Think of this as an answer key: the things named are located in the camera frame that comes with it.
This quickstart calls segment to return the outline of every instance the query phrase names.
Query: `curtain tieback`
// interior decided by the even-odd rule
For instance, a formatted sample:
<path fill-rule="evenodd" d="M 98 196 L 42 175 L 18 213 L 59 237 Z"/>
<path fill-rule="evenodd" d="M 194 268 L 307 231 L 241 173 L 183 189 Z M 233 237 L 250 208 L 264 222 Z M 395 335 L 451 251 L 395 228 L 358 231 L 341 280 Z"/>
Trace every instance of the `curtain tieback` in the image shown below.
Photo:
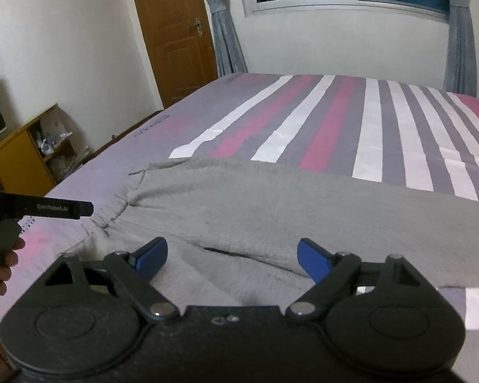
<path fill-rule="evenodd" d="M 450 0 L 451 7 L 470 7 L 470 0 Z"/>
<path fill-rule="evenodd" d="M 227 8 L 223 3 L 212 3 L 209 5 L 209 10 L 211 11 L 211 14 L 215 14 L 219 11 L 225 11 Z"/>

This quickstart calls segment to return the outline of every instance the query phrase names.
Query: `white window frame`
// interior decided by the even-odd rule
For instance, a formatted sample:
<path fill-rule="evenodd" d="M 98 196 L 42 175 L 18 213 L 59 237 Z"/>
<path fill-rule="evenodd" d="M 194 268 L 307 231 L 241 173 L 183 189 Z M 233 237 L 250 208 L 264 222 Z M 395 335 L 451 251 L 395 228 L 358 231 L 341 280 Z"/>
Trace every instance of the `white window frame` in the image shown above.
<path fill-rule="evenodd" d="M 409 15 L 447 22 L 449 16 L 444 11 L 433 10 L 420 5 L 380 1 L 380 0 L 274 0 L 257 2 L 257 0 L 243 0 L 245 16 L 262 15 L 276 12 L 323 9 L 349 10 L 389 10 L 391 12 L 406 13 Z"/>

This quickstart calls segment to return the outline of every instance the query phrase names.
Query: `curtain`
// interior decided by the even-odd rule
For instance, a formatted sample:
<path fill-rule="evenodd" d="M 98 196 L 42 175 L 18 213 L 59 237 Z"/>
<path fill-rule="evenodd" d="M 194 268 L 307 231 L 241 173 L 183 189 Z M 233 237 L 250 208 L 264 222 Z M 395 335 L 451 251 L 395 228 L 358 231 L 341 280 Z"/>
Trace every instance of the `curtain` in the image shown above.
<path fill-rule="evenodd" d="M 444 89 L 477 96 L 477 61 L 470 0 L 450 0 L 449 47 Z"/>
<path fill-rule="evenodd" d="M 218 76 L 248 72 L 240 41 L 224 0 L 207 0 L 207 2 L 211 10 Z"/>

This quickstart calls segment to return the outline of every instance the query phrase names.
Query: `wall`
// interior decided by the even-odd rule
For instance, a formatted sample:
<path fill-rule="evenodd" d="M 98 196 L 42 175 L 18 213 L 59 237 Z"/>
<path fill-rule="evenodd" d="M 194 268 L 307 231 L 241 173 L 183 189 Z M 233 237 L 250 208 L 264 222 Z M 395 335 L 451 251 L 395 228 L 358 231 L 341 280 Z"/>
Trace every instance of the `wall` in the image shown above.
<path fill-rule="evenodd" d="M 445 22 L 372 8 L 245 17 L 242 0 L 230 0 L 230 9 L 250 72 L 345 74 L 443 87 Z M 472 12 L 479 62 L 479 0 L 472 0 Z"/>
<path fill-rule="evenodd" d="M 97 149 L 161 107 L 126 0 L 0 0 L 0 108 L 17 128 L 58 102 Z"/>

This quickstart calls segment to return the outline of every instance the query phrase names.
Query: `door panel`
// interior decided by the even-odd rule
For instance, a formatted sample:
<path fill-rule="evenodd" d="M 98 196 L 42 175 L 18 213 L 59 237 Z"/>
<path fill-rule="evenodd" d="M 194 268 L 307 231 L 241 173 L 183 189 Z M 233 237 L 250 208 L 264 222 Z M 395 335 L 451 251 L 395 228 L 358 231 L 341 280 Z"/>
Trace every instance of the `door panel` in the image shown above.
<path fill-rule="evenodd" d="M 135 4 L 165 108 L 217 78 L 204 0 L 135 0 Z"/>

